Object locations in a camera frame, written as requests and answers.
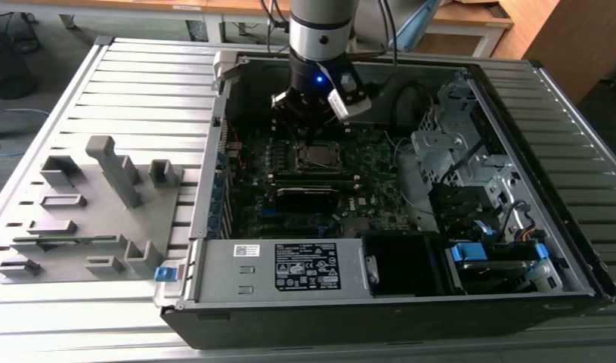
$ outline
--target aluminum extrusion table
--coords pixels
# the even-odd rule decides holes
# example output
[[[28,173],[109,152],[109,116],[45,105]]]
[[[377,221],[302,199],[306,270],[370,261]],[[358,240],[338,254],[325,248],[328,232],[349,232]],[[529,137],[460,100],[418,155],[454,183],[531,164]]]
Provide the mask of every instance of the aluminum extrusion table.
[[[32,182],[41,180],[44,158],[84,153],[82,140],[112,135],[116,148],[134,163],[169,159],[185,168],[168,258],[184,256],[214,96],[212,61],[222,48],[134,39],[93,46],[0,194],[0,226],[38,197]],[[409,57],[480,64],[616,280],[616,158],[543,68],[525,61]],[[9,242],[0,234],[0,261],[14,253]],[[196,351],[160,319],[153,289],[150,281],[0,285],[0,361],[378,361],[440,353],[462,353],[481,361],[539,361],[547,358],[545,348],[564,348],[561,357],[571,352],[572,361],[592,355],[616,360],[605,358],[616,352],[616,305],[549,321],[512,337]]]

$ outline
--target cable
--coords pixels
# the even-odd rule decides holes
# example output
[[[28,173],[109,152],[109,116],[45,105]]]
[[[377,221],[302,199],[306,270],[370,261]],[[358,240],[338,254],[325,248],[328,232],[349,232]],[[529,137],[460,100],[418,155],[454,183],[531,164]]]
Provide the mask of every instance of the cable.
[[[484,145],[483,140],[480,140],[466,151],[466,153],[462,155],[461,159],[458,159],[457,163],[450,165],[448,168],[446,172],[442,174],[440,178],[440,183],[444,183],[444,180],[452,175],[452,173],[458,170],[468,162],[469,159],[473,157],[473,155],[477,153],[477,150],[480,150],[480,147]]]
[[[532,233],[533,230],[536,230],[536,221],[529,216],[529,213],[525,212],[523,215],[525,216],[527,220],[529,221],[529,225],[528,225],[528,227],[525,229],[523,229],[523,233],[519,235],[519,238],[516,239],[517,241],[527,240],[527,237],[529,237],[529,233]]]
[[[392,73],[386,78],[386,81],[384,82],[384,85],[388,84],[390,81],[394,73],[397,72],[397,30],[394,30],[394,20],[392,18],[392,12],[390,12],[390,6],[388,5],[388,0],[381,0],[384,3],[384,10],[386,12],[386,18],[388,18],[388,23],[390,24],[390,32],[392,32]]]
[[[18,155],[24,155],[25,153],[13,153],[13,154],[2,154],[0,153],[0,157],[17,157]]]
[[[394,159],[397,158],[397,151],[400,151],[400,150],[398,150],[398,146],[401,145],[401,143],[402,143],[405,140],[408,140],[408,139],[406,139],[406,138],[401,138],[401,139],[397,141],[397,144],[396,144],[396,146],[394,146],[394,151],[392,152],[392,165],[393,165],[393,166],[397,166],[397,165],[394,164],[394,161],[396,161]]]
[[[428,96],[428,108],[430,108],[434,104],[434,99],[432,97],[432,93],[428,90],[428,88],[417,81],[416,79],[409,80],[406,83],[404,83],[398,88],[397,91],[394,92],[394,96],[392,98],[390,102],[390,118],[388,119],[388,124],[390,125],[390,129],[393,129],[397,126],[397,105],[398,105],[398,99],[402,96],[402,93],[406,91],[406,89],[413,88],[417,92],[424,92],[424,94]]]
[[[266,46],[266,53],[270,53],[270,49],[269,49],[269,37],[270,37],[270,32],[272,32],[272,25],[268,24],[266,25],[266,41],[265,41],[265,46]]]
[[[270,22],[272,24],[276,24],[276,19],[274,19],[274,16],[270,14],[269,9],[266,8],[265,0],[260,0],[260,7],[262,8],[262,10],[264,10],[265,13],[266,13],[266,19],[269,20],[269,22]]]
[[[496,243],[503,240],[505,237],[505,228],[507,228],[507,223],[509,222],[511,214],[513,212],[513,209],[520,205],[520,204],[527,204],[527,202],[521,199],[517,199],[513,201],[513,203],[509,206],[509,209],[505,212],[505,216],[503,218],[503,222],[500,223],[500,229],[499,229],[499,235],[496,238]]]
[[[10,108],[6,110],[0,110],[0,113],[4,113],[4,112],[36,112],[36,113],[42,114],[44,116],[49,116],[49,112],[45,112],[42,110],[36,110],[33,108]]]
[[[384,135],[386,136],[386,140],[388,140],[388,142],[390,143],[392,147],[396,149],[396,148],[397,148],[397,145],[394,145],[394,142],[392,142],[390,136],[388,135],[386,130],[384,130]]]
[[[426,212],[425,210],[421,210],[406,198],[406,196],[404,195],[404,192],[402,191],[398,191],[398,194],[401,195],[401,198],[404,199],[404,202],[406,202],[406,204],[409,206],[413,207],[413,209],[420,212],[420,213],[424,213],[424,214],[428,214],[429,216],[434,216],[436,214],[434,213],[430,213],[430,212]]]
[[[234,23],[232,22],[232,24],[240,28],[240,24],[238,23]],[[256,25],[245,25],[245,29],[256,29],[258,27],[260,24],[256,24]]]
[[[282,13],[280,12],[280,7],[278,7],[278,1],[277,0],[272,0],[272,4],[276,8],[276,13],[278,13],[278,17],[280,17],[280,20],[286,23],[286,19],[285,17],[282,16]]]
[[[361,53],[348,54],[348,58],[352,61],[360,61],[370,57],[381,57],[388,52],[388,43],[390,42],[390,35],[388,34],[388,21],[386,21],[386,11],[384,9],[382,0],[377,0],[378,11],[381,12],[381,22],[384,25],[384,35],[385,35],[385,44],[381,51],[364,51]]]

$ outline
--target motherboard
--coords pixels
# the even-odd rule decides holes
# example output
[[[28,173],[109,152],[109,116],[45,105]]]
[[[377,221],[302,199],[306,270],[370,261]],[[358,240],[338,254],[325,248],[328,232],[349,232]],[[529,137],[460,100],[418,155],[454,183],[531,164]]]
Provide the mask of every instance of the motherboard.
[[[340,238],[412,229],[384,129],[337,124],[306,139],[274,119],[229,128],[230,237]]]

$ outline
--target warning label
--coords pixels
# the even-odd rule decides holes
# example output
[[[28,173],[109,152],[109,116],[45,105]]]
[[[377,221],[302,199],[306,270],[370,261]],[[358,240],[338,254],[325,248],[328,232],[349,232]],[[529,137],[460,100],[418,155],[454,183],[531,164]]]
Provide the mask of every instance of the warning label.
[[[276,289],[340,290],[336,244],[277,244]]]

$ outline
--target gray plastic block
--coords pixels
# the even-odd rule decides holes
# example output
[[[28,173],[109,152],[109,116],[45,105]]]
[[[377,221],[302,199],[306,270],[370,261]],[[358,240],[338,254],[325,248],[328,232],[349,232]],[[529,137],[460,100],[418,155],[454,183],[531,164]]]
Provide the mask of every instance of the gray plastic block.
[[[134,208],[140,203],[138,194],[133,187],[130,174],[122,167],[122,165],[126,164],[125,159],[122,163],[117,155],[114,155],[113,138],[104,135],[90,136],[88,144],[85,145],[85,153],[89,157],[97,159],[105,180],[113,187],[126,208]]]
[[[70,176],[80,172],[78,165],[69,156],[52,156],[45,159],[40,174],[53,188],[72,187]]]
[[[156,188],[174,188],[180,185],[180,178],[177,178],[173,166],[168,160],[150,161],[148,176],[150,176],[150,181]]]
[[[150,241],[146,242],[144,253],[138,250],[132,240],[128,241],[126,252],[124,253],[124,261],[140,275],[152,275],[154,268],[162,262],[162,255],[157,251]]]
[[[9,247],[13,248],[18,253],[42,253],[48,250],[48,247],[37,241],[28,242],[10,242]]]
[[[16,256],[1,262],[0,273],[8,278],[28,278],[40,273],[40,265],[24,256]]]
[[[138,182],[138,173],[137,169],[134,168],[133,160],[130,160],[130,157],[128,155],[120,155],[117,158],[121,163],[121,168],[126,172],[130,183],[136,185]]]
[[[88,201],[81,194],[52,194],[44,195],[38,204],[45,209],[81,208],[88,204]]]
[[[60,234],[60,233],[73,233],[76,230],[76,224],[70,220],[64,221],[32,221],[26,229],[29,234]]]
[[[114,252],[126,248],[128,240],[122,235],[118,235],[113,240],[92,240],[90,243],[98,251]]]
[[[88,256],[85,262],[84,267],[93,275],[118,275],[124,271],[124,265],[114,256]]]

